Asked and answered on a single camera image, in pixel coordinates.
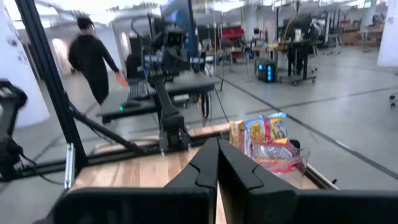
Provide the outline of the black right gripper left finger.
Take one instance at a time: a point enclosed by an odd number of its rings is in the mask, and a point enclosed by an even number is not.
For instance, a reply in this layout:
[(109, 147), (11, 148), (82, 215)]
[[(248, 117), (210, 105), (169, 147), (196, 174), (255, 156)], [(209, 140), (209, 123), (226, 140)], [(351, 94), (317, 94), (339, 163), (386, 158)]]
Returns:
[(215, 224), (219, 144), (210, 138), (162, 188), (85, 188), (57, 202), (54, 224)]

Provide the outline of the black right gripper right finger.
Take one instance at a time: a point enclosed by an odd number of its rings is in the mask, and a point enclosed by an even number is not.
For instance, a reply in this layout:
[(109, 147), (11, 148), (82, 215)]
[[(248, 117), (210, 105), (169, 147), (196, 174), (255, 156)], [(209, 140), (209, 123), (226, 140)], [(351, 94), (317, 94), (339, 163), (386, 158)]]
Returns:
[(218, 180), (230, 224), (398, 224), (398, 191), (300, 190), (220, 140)]

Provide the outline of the red ramen noodle packet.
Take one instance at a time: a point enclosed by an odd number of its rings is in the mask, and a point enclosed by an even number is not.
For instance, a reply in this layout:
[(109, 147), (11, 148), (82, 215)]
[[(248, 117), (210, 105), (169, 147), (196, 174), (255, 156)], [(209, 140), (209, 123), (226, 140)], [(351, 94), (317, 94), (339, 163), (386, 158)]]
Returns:
[(299, 170), (300, 172), (304, 173), (305, 169), (307, 168), (307, 164), (300, 157), (296, 157), (293, 159), (259, 158), (254, 159), (254, 161), (257, 162), (264, 169), (274, 174), (286, 174), (294, 170)]
[(284, 146), (254, 146), (252, 158), (268, 159), (293, 159), (300, 155), (300, 152), (294, 147)]

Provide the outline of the yellow noodle packet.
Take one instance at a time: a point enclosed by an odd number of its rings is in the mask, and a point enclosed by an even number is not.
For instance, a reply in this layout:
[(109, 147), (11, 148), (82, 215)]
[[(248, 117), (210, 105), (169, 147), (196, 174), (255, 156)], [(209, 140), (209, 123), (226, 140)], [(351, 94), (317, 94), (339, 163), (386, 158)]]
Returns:
[(229, 123), (229, 143), (244, 152), (244, 121)]

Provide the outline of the white blue noodle packet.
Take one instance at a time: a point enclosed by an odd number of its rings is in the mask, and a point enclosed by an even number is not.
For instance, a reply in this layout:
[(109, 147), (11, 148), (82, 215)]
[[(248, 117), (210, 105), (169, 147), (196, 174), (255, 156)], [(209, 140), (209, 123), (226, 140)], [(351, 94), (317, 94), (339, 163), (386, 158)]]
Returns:
[(270, 140), (287, 139), (288, 132), (284, 124), (285, 113), (274, 113), (244, 122), (245, 130), (255, 144)]

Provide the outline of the black standing desk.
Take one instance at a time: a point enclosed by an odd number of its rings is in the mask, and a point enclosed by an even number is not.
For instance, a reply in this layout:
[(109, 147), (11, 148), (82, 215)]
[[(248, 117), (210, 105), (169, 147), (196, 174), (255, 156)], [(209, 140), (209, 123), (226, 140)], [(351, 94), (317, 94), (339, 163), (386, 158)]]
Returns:
[[(219, 78), (209, 77), (202, 73), (188, 73), (175, 78), (173, 82), (166, 82), (165, 89), (169, 96), (206, 93), (212, 91), (215, 85), (220, 83)], [(102, 123), (108, 123), (115, 119), (156, 113), (159, 110), (156, 108), (154, 99), (156, 91), (149, 87), (149, 94), (151, 99), (140, 101), (139, 106), (125, 108), (122, 104), (127, 100), (128, 90), (114, 90), (105, 99), (96, 117), (102, 118)]]

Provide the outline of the black keyboard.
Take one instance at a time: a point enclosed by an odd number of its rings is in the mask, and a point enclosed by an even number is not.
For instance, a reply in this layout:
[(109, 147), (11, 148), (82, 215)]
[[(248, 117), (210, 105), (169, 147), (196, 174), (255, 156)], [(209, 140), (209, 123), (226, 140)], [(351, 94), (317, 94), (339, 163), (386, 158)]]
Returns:
[(145, 81), (137, 81), (129, 83), (129, 92), (127, 95), (129, 100), (145, 100), (149, 98), (149, 91)]

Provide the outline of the clear plastic container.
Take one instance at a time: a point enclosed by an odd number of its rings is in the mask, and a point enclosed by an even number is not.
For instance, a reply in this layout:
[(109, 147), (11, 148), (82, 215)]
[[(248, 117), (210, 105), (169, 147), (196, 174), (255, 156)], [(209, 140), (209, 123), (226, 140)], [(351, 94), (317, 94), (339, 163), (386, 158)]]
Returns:
[(310, 151), (288, 137), (281, 119), (230, 122), (229, 143), (263, 169), (301, 186)]

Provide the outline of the orange flat object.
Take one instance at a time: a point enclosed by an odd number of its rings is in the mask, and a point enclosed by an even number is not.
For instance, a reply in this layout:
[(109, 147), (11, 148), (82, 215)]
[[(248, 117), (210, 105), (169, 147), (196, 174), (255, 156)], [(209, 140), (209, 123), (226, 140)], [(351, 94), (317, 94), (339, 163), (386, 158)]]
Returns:
[(115, 73), (116, 81), (124, 88), (129, 86), (128, 82), (124, 79), (124, 77), (120, 73)]

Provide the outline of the red bin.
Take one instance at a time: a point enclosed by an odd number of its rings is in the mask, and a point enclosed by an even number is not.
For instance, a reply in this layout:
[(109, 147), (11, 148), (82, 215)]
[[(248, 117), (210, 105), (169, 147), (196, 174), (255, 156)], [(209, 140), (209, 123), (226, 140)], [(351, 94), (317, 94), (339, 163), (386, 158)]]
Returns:
[(224, 39), (235, 39), (244, 37), (244, 30), (241, 27), (223, 28), (221, 34)]

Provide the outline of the person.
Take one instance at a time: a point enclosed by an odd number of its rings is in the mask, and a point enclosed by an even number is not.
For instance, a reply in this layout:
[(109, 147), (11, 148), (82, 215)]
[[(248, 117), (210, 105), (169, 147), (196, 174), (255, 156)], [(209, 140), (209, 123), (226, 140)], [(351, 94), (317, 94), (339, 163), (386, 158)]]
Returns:
[(89, 17), (78, 17), (76, 22), (80, 34), (70, 44), (68, 61), (83, 74), (95, 100), (102, 105), (109, 94), (107, 68), (116, 74), (119, 69), (105, 45), (95, 36), (93, 21)]

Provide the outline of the black computer tower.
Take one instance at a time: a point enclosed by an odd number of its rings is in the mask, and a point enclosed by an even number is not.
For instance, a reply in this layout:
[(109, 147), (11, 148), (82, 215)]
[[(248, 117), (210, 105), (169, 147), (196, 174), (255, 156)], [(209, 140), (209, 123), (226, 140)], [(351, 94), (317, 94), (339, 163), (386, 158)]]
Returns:
[(263, 60), (257, 63), (257, 79), (265, 83), (276, 81), (276, 67), (273, 60)]

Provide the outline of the black background desk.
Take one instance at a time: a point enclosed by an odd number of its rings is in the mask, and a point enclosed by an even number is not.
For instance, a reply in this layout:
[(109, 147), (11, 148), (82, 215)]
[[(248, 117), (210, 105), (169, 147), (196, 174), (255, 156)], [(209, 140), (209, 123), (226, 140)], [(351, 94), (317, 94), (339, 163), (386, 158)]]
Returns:
[[(274, 83), (289, 83), (297, 86), (299, 83), (310, 81), (316, 82), (317, 76), (308, 73), (308, 48), (315, 44), (310, 40), (292, 41), (286, 40), (274, 44), (267, 44), (266, 47), (253, 47), (250, 51), (254, 59), (254, 74), (257, 78), (257, 63), (263, 60), (275, 62), (276, 81)], [(287, 69), (282, 71), (278, 67), (278, 53), (286, 53)]]

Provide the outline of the black aluminium table frame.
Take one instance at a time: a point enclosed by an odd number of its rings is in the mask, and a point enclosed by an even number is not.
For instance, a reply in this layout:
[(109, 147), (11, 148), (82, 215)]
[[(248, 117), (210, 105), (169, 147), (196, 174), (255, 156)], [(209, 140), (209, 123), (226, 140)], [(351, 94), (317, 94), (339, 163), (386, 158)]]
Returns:
[[(73, 187), (74, 178), (78, 177), (79, 173), (85, 167), (161, 153), (162, 150), (159, 146), (159, 140), (142, 139), (138, 141), (137, 144), (129, 142), (116, 133), (90, 120), (74, 108), (70, 103), (67, 93), (63, 89), (62, 81), (59, 77), (52, 54), (50, 53), (50, 46), (45, 36), (44, 28), (41, 25), (34, 0), (14, 1), (16, 2), (25, 29), (33, 45), (34, 52), (38, 54), (39, 60), (44, 68), (43, 78), (60, 122), (63, 135), (68, 143), (66, 159), (39, 164), (33, 166), (33, 168), (26, 168), (25, 171), (22, 172), (22, 176), (33, 177), (35, 175), (64, 171), (64, 189), (68, 191)], [(75, 124), (76, 120), (79, 120), (89, 128), (115, 141), (119, 144), (119, 149), (113, 147), (109, 151), (97, 152), (89, 156), (86, 155)]]

